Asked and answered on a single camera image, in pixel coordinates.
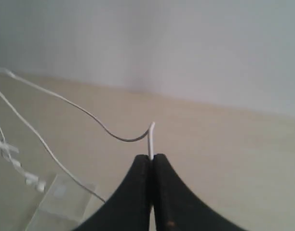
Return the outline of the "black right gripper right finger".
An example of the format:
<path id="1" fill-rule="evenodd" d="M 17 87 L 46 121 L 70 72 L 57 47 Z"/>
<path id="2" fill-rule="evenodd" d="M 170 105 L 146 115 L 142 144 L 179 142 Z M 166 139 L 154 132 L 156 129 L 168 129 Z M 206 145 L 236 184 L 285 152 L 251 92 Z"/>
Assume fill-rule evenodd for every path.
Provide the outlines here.
<path id="1" fill-rule="evenodd" d="M 166 155 L 155 155 L 152 168 L 156 230 L 244 230 L 215 212 L 198 198 L 181 180 Z"/>

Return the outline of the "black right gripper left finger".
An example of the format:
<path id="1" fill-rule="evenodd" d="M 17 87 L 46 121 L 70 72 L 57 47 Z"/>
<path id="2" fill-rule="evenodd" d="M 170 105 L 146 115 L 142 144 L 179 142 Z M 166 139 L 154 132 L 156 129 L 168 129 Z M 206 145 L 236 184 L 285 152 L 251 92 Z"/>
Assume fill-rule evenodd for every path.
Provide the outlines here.
<path id="1" fill-rule="evenodd" d="M 77 231 L 148 231 L 151 162 L 140 154 L 111 197 Z"/>

